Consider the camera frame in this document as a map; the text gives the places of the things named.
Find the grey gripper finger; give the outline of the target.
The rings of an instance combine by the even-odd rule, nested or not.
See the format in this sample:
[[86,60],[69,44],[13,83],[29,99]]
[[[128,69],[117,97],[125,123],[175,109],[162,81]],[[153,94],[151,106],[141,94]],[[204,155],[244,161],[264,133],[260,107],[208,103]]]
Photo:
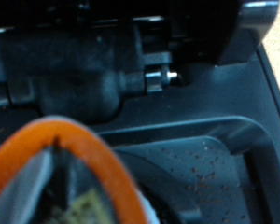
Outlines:
[[34,155],[0,193],[0,224],[41,224],[71,202],[66,150],[49,147]]

